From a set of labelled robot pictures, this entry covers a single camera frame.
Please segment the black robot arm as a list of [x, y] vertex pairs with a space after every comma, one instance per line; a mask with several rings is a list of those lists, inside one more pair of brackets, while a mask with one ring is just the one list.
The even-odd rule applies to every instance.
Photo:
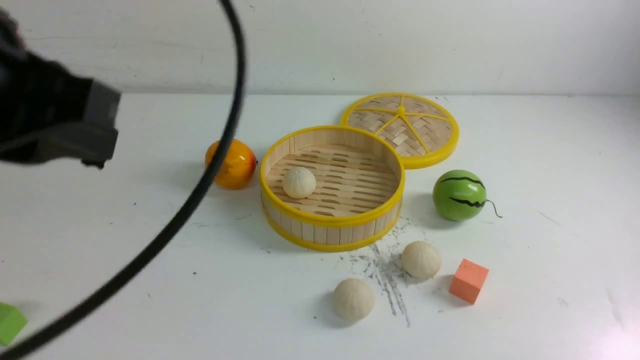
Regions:
[[114, 156], [121, 92], [31, 51], [0, 12], [0, 159], [39, 166], [72, 158], [102, 169]]

